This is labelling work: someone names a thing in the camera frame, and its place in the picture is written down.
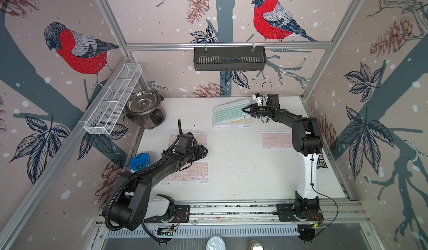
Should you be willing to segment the green keyboard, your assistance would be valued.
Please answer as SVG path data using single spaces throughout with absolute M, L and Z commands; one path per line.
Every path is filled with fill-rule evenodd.
M 249 99 L 242 99 L 232 103 L 219 105 L 213 109 L 213 124 L 219 125 L 227 122 L 250 118 L 250 115 L 243 112 L 243 108 L 250 105 Z

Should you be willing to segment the yellow keyboard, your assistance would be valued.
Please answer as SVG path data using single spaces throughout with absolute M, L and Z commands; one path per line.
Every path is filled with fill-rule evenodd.
M 251 126 L 251 118 L 244 118 L 241 120 L 235 120 L 225 122 L 221 124 L 214 124 L 214 128 L 247 128 Z

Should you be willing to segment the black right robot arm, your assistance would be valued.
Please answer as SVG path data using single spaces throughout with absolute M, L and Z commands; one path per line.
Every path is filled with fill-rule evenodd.
M 294 215 L 298 219 L 308 219 L 315 211 L 320 210 L 319 193 L 315 183 L 317 160 L 322 153 L 323 139 L 318 120 L 281 108 L 277 94 L 268 94 L 265 105 L 261 95 L 254 95 L 253 99 L 256 102 L 244 107 L 244 113 L 254 118 L 266 117 L 292 129 L 293 149 L 300 154 L 302 165 L 302 176 L 295 192 Z

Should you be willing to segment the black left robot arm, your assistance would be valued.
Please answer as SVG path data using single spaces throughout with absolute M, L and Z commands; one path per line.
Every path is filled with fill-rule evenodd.
M 208 150 L 199 145 L 192 133 L 179 134 L 161 159 L 135 173 L 123 172 L 117 179 L 105 203 L 102 215 L 108 230 L 130 231 L 148 218 L 150 192 L 168 175 L 190 167 L 195 161 L 205 158 Z

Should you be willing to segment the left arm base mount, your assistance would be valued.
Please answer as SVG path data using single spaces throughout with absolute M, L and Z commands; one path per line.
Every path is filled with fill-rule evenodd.
M 190 215 L 190 205 L 176 204 L 175 200 L 168 195 L 157 194 L 150 198 L 145 224 L 167 224 L 167 223 L 188 223 Z

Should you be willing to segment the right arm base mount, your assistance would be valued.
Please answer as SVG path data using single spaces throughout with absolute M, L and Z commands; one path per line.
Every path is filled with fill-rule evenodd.
M 324 217 L 320 208 L 318 196 L 313 199 L 302 197 L 297 191 L 293 203 L 277 204 L 274 215 L 280 222 L 323 222 Z

